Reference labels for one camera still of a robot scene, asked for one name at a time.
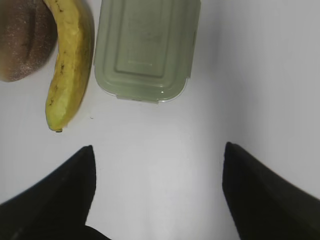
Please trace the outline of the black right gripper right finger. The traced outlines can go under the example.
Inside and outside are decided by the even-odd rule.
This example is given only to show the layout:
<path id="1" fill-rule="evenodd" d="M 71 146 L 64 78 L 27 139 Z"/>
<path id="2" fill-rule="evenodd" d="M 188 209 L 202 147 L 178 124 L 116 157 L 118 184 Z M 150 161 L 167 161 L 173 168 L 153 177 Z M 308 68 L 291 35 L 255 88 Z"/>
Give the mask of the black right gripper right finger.
<path id="1" fill-rule="evenodd" d="M 241 146 L 225 145 L 222 190 L 242 240 L 318 240 L 320 201 Z"/>

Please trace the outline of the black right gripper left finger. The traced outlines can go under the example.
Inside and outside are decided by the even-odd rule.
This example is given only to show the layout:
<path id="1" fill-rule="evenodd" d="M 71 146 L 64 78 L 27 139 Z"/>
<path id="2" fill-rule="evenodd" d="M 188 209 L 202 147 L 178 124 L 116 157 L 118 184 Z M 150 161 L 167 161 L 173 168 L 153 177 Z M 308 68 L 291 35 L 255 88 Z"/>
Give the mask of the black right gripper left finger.
<path id="1" fill-rule="evenodd" d="M 96 184 L 94 149 L 84 146 L 41 181 L 0 205 L 0 238 L 106 240 L 86 225 Z"/>

